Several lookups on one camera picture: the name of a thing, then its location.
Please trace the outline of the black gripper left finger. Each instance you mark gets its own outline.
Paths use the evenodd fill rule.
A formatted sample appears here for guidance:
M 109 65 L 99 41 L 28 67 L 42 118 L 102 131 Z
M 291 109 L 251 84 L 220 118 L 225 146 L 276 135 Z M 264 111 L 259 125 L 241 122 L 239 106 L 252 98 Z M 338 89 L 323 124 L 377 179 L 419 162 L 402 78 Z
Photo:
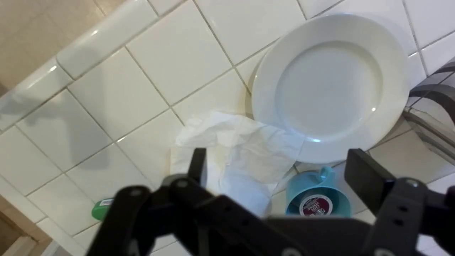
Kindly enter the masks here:
M 208 151 L 197 148 L 188 172 L 168 176 L 160 189 L 121 189 L 92 242 L 87 256 L 147 256 L 173 234 L 194 256 L 264 256 L 258 219 L 204 185 Z

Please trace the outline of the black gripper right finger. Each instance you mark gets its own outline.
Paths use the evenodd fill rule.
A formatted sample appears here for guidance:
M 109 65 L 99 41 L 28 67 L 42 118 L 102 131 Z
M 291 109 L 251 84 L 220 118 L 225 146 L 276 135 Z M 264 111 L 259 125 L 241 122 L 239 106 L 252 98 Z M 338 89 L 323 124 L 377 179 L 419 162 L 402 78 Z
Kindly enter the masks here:
M 421 234 L 455 254 L 455 186 L 444 193 L 416 178 L 396 178 L 363 149 L 348 153 L 345 179 L 376 216 L 362 253 L 367 256 L 424 256 Z

